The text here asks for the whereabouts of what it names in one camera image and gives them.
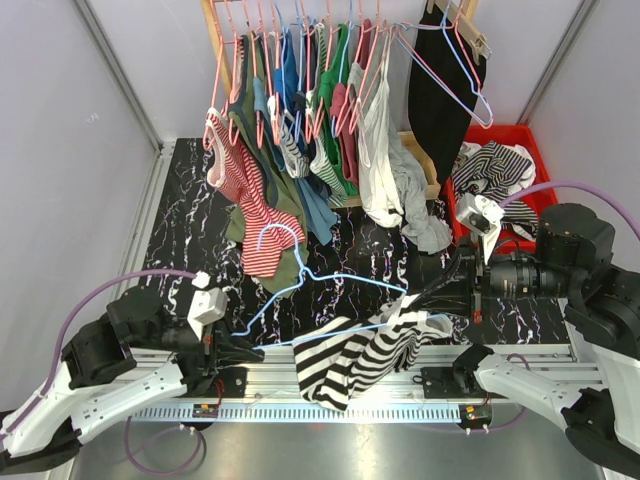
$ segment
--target gray wall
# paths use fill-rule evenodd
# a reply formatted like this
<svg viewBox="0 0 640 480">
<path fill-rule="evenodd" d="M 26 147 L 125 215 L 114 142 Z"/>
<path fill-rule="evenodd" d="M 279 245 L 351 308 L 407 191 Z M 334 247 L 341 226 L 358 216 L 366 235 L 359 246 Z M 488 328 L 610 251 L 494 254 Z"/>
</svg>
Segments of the gray wall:
<svg viewBox="0 0 640 480">
<path fill-rule="evenodd" d="M 0 1 L 0 65 L 0 410 L 9 410 L 43 381 L 69 311 L 117 274 L 154 156 L 70 1 Z"/>
<path fill-rule="evenodd" d="M 640 2 L 600 2 L 540 110 L 533 130 L 554 180 L 595 185 L 640 218 Z M 640 270 L 638 240 L 624 221 L 597 198 L 558 190 L 563 201 L 593 208 L 617 231 L 614 262 Z"/>
<path fill-rule="evenodd" d="M 261 0 L 267 26 L 269 0 Z M 257 0 L 247 0 L 251 25 L 259 25 Z M 211 102 L 215 56 L 200 0 L 90 0 L 118 58 L 161 138 L 198 137 Z M 276 0 L 286 22 L 296 19 L 294 0 Z M 381 17 L 390 22 L 417 23 L 425 0 L 381 0 Z M 475 23 L 487 35 L 493 55 L 484 94 L 497 124 L 518 120 L 579 0 L 480 0 Z M 307 0 L 307 14 L 326 15 L 325 0 Z M 353 0 L 358 22 L 358 0 Z M 374 0 L 363 1 L 366 16 L 375 18 Z M 331 0 L 334 23 L 349 18 L 349 2 Z M 218 4 L 222 30 L 232 39 L 224 4 Z M 231 4 L 238 33 L 246 33 L 242 4 Z M 407 38 L 413 41 L 415 34 Z M 406 120 L 410 60 L 395 45 L 390 69 L 391 111 L 396 125 Z M 224 104 L 220 88 L 217 106 Z M 486 118 L 484 107 L 479 115 Z"/>
</svg>

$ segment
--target hanger hook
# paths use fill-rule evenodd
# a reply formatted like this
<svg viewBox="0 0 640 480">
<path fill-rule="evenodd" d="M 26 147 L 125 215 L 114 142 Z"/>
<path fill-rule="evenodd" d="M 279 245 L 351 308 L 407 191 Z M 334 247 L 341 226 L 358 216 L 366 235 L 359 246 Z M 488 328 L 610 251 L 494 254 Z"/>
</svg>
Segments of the hanger hook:
<svg viewBox="0 0 640 480">
<path fill-rule="evenodd" d="M 306 270 L 304 262 L 302 261 L 302 258 L 300 258 L 300 249 L 298 246 L 298 236 L 296 235 L 296 232 L 294 232 L 291 227 L 283 225 L 282 223 L 271 223 L 265 226 L 262 230 L 260 230 L 260 236 L 258 237 L 258 251 L 260 251 L 260 246 L 262 245 L 263 235 L 267 232 L 267 230 L 271 230 L 272 228 L 281 228 L 291 234 L 291 236 L 293 237 L 293 240 L 295 241 L 295 245 L 293 247 L 293 254 L 295 255 L 296 261 L 300 266 L 300 271 Z"/>
</svg>

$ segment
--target black garment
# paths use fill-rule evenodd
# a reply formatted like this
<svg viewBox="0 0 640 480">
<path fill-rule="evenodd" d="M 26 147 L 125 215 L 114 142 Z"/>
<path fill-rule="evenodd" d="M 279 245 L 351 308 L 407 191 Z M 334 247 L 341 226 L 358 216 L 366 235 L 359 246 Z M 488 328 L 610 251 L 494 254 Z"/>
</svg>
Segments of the black garment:
<svg viewBox="0 0 640 480">
<path fill-rule="evenodd" d="M 440 25 L 443 13 L 437 6 L 433 13 L 426 10 L 420 23 Z M 452 45 L 471 74 L 464 54 L 453 30 L 446 30 Z M 480 57 L 480 65 L 473 61 L 472 49 L 463 39 L 473 66 L 484 83 L 487 61 Z M 475 108 L 478 97 L 471 91 L 469 79 L 462 71 L 441 30 L 420 30 L 416 39 L 416 52 L 431 69 L 449 86 L 453 93 L 470 110 Z M 451 175 L 453 163 L 469 129 L 471 116 L 445 92 L 416 62 L 411 68 L 409 83 L 409 123 L 422 149 L 429 154 L 438 170 L 438 182 L 444 184 Z"/>
</svg>

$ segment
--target marble pattern surface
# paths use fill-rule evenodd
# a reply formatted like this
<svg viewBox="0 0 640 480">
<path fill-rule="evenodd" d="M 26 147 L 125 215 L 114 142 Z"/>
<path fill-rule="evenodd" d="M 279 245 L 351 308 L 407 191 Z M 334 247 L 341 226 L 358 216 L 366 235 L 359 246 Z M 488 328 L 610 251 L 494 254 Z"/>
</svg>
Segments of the marble pattern surface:
<svg viewBox="0 0 640 480">
<path fill-rule="evenodd" d="M 241 246 L 224 237 L 233 205 L 206 183 L 206 172 L 213 162 L 199 140 L 178 140 L 145 267 L 206 271 L 227 292 L 228 318 L 234 328 L 244 330 L 271 295 L 257 280 L 244 275 Z M 445 217 L 443 202 L 433 202 L 431 208 L 440 218 Z M 399 228 L 377 226 L 361 208 L 337 212 L 340 221 L 330 244 L 322 246 L 310 235 L 308 266 L 319 275 L 351 273 L 419 290 L 442 271 L 449 257 L 450 252 L 420 254 Z M 154 277 L 147 279 L 147 284 L 159 289 L 169 312 L 186 316 L 193 293 L 190 282 Z M 256 344 L 271 344 L 313 331 L 339 315 L 369 317 L 397 295 L 351 280 L 307 281 L 290 298 L 274 302 L 254 324 L 250 339 Z M 521 301 L 515 305 L 498 300 L 491 318 L 481 325 L 456 318 L 453 341 L 563 344 L 568 343 L 568 337 L 557 302 Z"/>
</svg>

